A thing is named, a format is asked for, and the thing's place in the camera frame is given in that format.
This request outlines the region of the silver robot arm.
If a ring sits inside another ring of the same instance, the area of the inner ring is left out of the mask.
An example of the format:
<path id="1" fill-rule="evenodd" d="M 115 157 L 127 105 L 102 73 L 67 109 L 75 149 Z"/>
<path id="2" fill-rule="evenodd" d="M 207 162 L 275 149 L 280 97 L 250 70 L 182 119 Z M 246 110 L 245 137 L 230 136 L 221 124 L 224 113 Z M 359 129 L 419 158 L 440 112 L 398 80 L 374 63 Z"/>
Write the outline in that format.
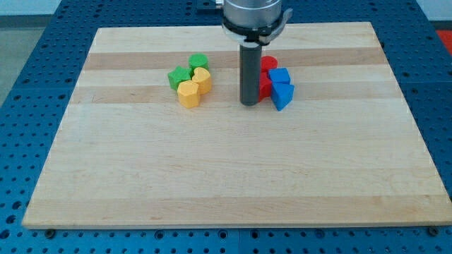
<path id="1" fill-rule="evenodd" d="M 283 10 L 283 0 L 222 0 L 222 29 L 242 47 L 269 45 L 284 30 L 293 9 Z"/>

